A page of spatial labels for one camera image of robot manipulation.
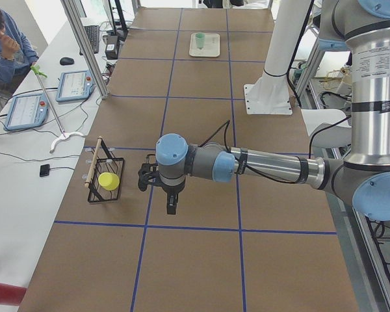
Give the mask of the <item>green cup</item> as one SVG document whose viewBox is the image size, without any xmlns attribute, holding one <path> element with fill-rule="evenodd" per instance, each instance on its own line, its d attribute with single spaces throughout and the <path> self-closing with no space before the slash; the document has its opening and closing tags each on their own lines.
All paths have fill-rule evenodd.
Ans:
<svg viewBox="0 0 390 312">
<path fill-rule="evenodd" d="M 203 49 L 205 45 L 205 33 L 197 32 L 195 34 L 195 43 L 197 49 Z"/>
</svg>

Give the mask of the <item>yellow cup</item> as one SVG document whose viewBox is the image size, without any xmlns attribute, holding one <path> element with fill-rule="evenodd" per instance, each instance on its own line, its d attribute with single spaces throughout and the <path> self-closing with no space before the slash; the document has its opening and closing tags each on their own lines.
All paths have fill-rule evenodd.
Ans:
<svg viewBox="0 0 390 312">
<path fill-rule="evenodd" d="M 116 190 L 120 185 L 120 178 L 112 172 L 103 172 L 98 177 L 98 183 L 105 190 Z"/>
</svg>

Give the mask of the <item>cream tray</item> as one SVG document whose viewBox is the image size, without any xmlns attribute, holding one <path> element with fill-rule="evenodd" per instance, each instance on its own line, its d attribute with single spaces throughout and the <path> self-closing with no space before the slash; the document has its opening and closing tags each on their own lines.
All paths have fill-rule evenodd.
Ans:
<svg viewBox="0 0 390 312">
<path fill-rule="evenodd" d="M 205 33 L 205 45 L 203 49 L 197 49 L 195 33 L 191 34 L 189 55 L 192 57 L 216 58 L 220 56 L 220 35 L 218 33 Z"/>
</svg>

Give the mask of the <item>small black puck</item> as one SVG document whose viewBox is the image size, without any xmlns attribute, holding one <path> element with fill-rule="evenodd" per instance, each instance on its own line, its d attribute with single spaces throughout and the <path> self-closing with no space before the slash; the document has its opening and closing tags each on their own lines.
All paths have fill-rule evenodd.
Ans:
<svg viewBox="0 0 390 312">
<path fill-rule="evenodd" d="M 43 164 L 40 166 L 40 172 L 39 172 L 39 176 L 40 177 L 46 177 L 50 174 L 50 164 Z"/>
</svg>

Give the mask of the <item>far teach pendant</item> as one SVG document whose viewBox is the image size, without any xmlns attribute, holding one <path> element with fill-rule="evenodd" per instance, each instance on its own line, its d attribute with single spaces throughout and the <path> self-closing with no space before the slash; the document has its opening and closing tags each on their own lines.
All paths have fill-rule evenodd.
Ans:
<svg viewBox="0 0 390 312">
<path fill-rule="evenodd" d="M 95 89 L 89 70 L 61 73 L 56 101 L 59 103 L 87 99 Z"/>
</svg>

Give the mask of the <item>teach pendant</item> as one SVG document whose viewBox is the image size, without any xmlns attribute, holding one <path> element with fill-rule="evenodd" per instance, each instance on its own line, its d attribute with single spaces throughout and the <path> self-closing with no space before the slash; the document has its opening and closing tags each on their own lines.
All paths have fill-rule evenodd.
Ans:
<svg viewBox="0 0 390 312">
<path fill-rule="evenodd" d="M 38 127 L 47 114 L 48 100 L 43 93 L 17 96 L 11 101 L 3 128 L 5 131 L 17 131 Z"/>
<path fill-rule="evenodd" d="M 59 103 L 87 99 L 95 89 L 89 70 L 61 73 L 56 101 Z"/>
</svg>

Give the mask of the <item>small black box device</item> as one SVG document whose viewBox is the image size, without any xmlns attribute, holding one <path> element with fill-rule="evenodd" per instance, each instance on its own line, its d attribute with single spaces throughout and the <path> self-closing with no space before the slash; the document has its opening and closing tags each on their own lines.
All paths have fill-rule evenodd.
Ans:
<svg viewBox="0 0 390 312">
<path fill-rule="evenodd" d="M 115 60 L 118 58 L 120 49 L 120 41 L 118 36 L 108 36 L 106 38 L 105 56 L 108 60 Z"/>
</svg>

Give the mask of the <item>near teach pendant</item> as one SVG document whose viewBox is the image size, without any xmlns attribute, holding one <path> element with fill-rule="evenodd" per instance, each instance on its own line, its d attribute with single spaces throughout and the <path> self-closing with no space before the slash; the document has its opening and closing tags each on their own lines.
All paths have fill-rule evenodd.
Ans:
<svg viewBox="0 0 390 312">
<path fill-rule="evenodd" d="M 43 93 L 17 96 L 11 101 L 3 128 L 5 131 L 17 131 L 38 127 L 47 114 L 48 100 Z"/>
</svg>

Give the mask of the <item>black computer mouse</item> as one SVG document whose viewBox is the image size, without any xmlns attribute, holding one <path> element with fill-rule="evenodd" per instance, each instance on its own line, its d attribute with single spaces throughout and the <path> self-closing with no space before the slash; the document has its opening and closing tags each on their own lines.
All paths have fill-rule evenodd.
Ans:
<svg viewBox="0 0 390 312">
<path fill-rule="evenodd" d="M 75 64 L 75 61 L 73 58 L 70 58 L 70 57 L 62 57 L 60 59 L 59 63 L 61 66 L 68 66 L 68 65 Z"/>
</svg>

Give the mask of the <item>grabber reacher stick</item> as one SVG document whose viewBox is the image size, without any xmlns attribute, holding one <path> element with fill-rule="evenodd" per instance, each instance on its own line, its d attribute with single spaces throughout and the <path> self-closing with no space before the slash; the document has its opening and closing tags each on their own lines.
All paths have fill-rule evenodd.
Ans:
<svg viewBox="0 0 390 312">
<path fill-rule="evenodd" d="M 43 84 L 43 82 L 42 82 L 42 80 L 40 78 L 41 76 L 47 77 L 47 75 L 40 71 L 39 65 L 31 65 L 31 70 L 34 72 L 34 74 L 35 74 L 35 76 L 36 76 L 36 78 L 37 78 L 37 80 L 38 80 L 38 82 L 39 82 L 39 84 L 41 86 L 41 89 L 42 89 L 42 91 L 43 91 L 43 93 L 45 95 L 45 98 L 47 99 L 49 108 L 51 109 L 51 112 L 53 113 L 53 116 L 55 117 L 55 121 L 56 121 L 56 123 L 58 125 L 58 128 L 59 128 L 59 131 L 60 131 L 60 135 L 56 139 L 54 139 L 54 141 L 51 143 L 51 147 L 50 147 L 49 152 L 53 153 L 55 151 L 55 148 L 56 148 L 56 146 L 57 146 L 57 144 L 59 142 L 65 141 L 65 140 L 69 139 L 72 136 L 73 137 L 74 136 L 85 137 L 84 134 L 82 134 L 81 132 L 78 132 L 78 131 L 72 131 L 72 132 L 66 132 L 65 131 L 64 127 L 62 126 L 62 124 L 61 124 L 61 122 L 59 120 L 57 112 L 56 112 L 56 110 L 55 110 L 55 108 L 53 106 L 53 102 L 52 102 L 52 100 L 50 99 L 50 97 L 49 97 L 49 95 L 47 93 L 47 89 L 44 86 L 44 84 Z"/>
</svg>

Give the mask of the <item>black keyboard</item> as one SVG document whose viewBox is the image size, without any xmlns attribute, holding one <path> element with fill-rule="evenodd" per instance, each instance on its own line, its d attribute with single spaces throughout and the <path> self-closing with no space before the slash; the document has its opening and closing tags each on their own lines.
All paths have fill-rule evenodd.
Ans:
<svg viewBox="0 0 390 312">
<path fill-rule="evenodd" d="M 99 52 L 99 26 L 86 25 L 83 28 L 90 42 L 93 53 L 97 54 Z"/>
</svg>

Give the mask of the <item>red bottle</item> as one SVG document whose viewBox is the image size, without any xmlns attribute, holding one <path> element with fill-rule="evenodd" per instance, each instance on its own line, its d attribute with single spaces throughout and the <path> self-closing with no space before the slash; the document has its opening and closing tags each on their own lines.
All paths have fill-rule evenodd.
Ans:
<svg viewBox="0 0 390 312">
<path fill-rule="evenodd" d="M 0 305 L 19 306 L 26 292 L 26 287 L 0 283 Z"/>
</svg>

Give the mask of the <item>person in blue jacket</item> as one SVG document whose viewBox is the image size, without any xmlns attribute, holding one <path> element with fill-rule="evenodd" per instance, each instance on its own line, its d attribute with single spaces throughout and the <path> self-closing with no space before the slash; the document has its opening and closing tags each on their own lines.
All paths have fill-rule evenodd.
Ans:
<svg viewBox="0 0 390 312">
<path fill-rule="evenodd" d="M 38 54 L 30 41 L 13 18 L 0 9 L 0 93 L 13 94 L 37 61 Z"/>
</svg>

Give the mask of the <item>aluminium frame post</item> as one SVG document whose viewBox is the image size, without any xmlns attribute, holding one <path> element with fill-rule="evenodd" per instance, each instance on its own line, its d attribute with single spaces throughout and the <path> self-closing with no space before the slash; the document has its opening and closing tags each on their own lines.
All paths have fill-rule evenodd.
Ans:
<svg viewBox="0 0 390 312">
<path fill-rule="evenodd" d="M 109 91 L 101 75 L 98 62 L 94 56 L 90 41 L 86 35 L 75 1 L 61 0 L 60 2 L 70 23 L 74 37 L 79 45 L 80 52 L 83 53 L 88 69 L 90 70 L 92 77 L 94 78 L 100 96 L 102 99 L 106 99 L 109 94 Z"/>
</svg>

